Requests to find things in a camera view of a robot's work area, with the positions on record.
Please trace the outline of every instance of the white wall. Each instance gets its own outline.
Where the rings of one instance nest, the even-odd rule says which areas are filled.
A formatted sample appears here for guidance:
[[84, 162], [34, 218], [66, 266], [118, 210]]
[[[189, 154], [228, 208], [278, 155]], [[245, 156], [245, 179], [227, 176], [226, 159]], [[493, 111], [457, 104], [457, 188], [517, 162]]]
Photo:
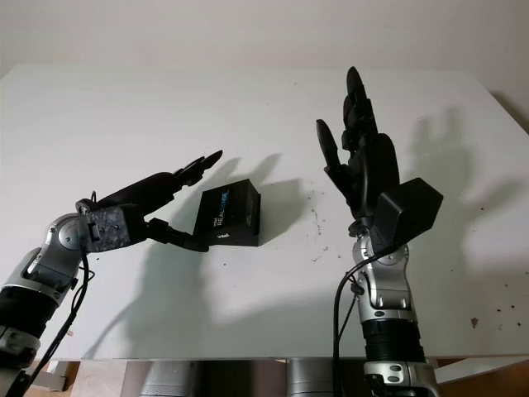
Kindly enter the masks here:
[[456, 69], [529, 131], [528, 0], [2, 0], [17, 64]]

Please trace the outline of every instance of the black box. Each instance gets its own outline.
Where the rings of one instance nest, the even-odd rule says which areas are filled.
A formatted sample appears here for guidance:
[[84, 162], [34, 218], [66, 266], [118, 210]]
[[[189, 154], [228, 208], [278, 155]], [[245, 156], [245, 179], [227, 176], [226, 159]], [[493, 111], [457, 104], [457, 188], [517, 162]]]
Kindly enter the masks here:
[[209, 246], [258, 246], [261, 195], [249, 179], [202, 193], [193, 235]]

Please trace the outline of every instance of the wire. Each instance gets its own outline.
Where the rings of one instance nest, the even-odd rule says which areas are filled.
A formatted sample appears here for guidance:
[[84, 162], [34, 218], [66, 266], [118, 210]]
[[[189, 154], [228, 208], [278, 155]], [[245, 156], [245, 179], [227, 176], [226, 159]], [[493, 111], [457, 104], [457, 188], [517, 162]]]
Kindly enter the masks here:
[[349, 310], [347, 310], [346, 319], [344, 320], [343, 324], [341, 325], [340, 334], [338, 335], [338, 341], [341, 340], [341, 335], [344, 333], [344, 330], [346, 329], [347, 321], [349, 320], [350, 312], [353, 311], [353, 308], [355, 307], [356, 298], [358, 297], [357, 294], [353, 295], [353, 300], [350, 303]]
[[334, 396], [341, 397], [341, 379], [340, 379], [340, 339], [341, 334], [346, 329], [347, 320], [350, 316], [350, 311], [352, 311], [352, 307], [356, 301], [356, 294], [353, 298], [353, 302], [350, 306], [350, 311], [346, 316], [346, 320], [344, 321], [341, 330], [340, 330], [340, 298], [341, 298], [341, 291], [344, 289], [344, 286], [346, 285], [347, 281], [350, 281], [351, 283], [356, 284], [356, 278], [354, 277], [354, 273], [356, 273], [358, 270], [362, 269], [364, 266], [368, 265], [371, 262], [375, 262], [376, 260], [382, 258], [383, 256], [386, 256], [390, 254], [391, 252], [395, 251], [394, 248], [388, 248], [386, 250], [382, 250], [376, 255], [373, 255], [363, 261], [361, 261], [359, 264], [355, 265], [351, 270], [349, 270], [346, 275], [341, 279], [340, 283], [338, 284], [338, 289], [336, 290], [336, 295], [334, 297], [334, 306], [333, 306], [333, 317], [332, 317], [332, 387], [334, 390]]
[[74, 322], [75, 317], [77, 316], [77, 312], [79, 311], [79, 308], [81, 307], [81, 304], [83, 303], [84, 295], [86, 295], [86, 291], [88, 288], [88, 282], [95, 276], [95, 273], [90, 270], [90, 267], [88, 265], [88, 258], [86, 256], [86, 251], [84, 249], [84, 246], [81, 246], [80, 250], [81, 250], [81, 260], [83, 261], [83, 267], [79, 267], [79, 269], [83, 270], [83, 284], [75, 292], [74, 299], [72, 301], [72, 308], [71, 308], [68, 318], [66, 318], [66, 321], [64, 322], [63, 326], [57, 332], [55, 339], [52, 341], [52, 343], [48, 347], [48, 350], [46, 350], [46, 352], [44, 353], [44, 356], [42, 357], [41, 362], [39, 362], [39, 364], [36, 366], [35, 370], [31, 374], [28, 388], [31, 385], [31, 383], [35, 381], [36, 377], [39, 375], [39, 372], [41, 372], [42, 368], [44, 368], [44, 366], [48, 363], [51, 357], [55, 354], [55, 351], [57, 350], [57, 347], [59, 347], [60, 342], [63, 340], [64, 335], [66, 335], [69, 328], [72, 326], [72, 323]]

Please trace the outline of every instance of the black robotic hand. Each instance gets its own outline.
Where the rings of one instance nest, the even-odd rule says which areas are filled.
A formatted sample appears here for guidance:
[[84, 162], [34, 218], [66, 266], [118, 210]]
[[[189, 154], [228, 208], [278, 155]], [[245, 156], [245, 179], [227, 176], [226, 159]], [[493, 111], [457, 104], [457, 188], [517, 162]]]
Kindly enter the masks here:
[[345, 196], [353, 222], [350, 235], [369, 232], [374, 254], [398, 248], [433, 225], [442, 195], [420, 178], [400, 184], [395, 148], [379, 133], [371, 101], [355, 67], [347, 73], [342, 148], [350, 152], [341, 164], [331, 130], [317, 120], [317, 135], [327, 166], [325, 172]]
[[218, 151], [209, 157], [200, 157], [173, 174], [154, 174], [99, 201], [94, 194], [92, 199], [78, 201], [79, 235], [87, 252], [116, 250], [147, 238], [207, 252], [209, 247], [191, 234], [174, 230], [157, 218], [145, 222], [144, 216], [172, 201], [183, 186], [196, 184], [221, 156], [222, 151]]

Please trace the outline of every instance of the white tabletop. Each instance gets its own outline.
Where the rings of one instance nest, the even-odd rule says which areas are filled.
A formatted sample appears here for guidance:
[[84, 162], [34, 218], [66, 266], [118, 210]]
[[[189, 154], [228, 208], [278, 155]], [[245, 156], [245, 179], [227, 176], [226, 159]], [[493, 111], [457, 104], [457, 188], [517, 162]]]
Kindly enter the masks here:
[[[411, 243], [407, 270], [427, 355], [528, 354], [527, 135], [468, 75], [360, 74], [402, 180], [420, 176], [445, 195], [434, 228]], [[204, 189], [249, 177], [262, 193], [260, 247], [199, 254], [143, 242], [91, 255], [96, 277], [56, 356], [330, 356], [352, 220], [322, 170], [315, 120], [340, 138], [345, 78], [336, 69], [43, 66], [4, 78], [1, 280], [93, 189], [103, 197], [223, 149], [202, 183], [154, 215], [191, 232]], [[343, 312], [349, 301], [347, 292]], [[364, 355], [356, 313], [342, 354]]]

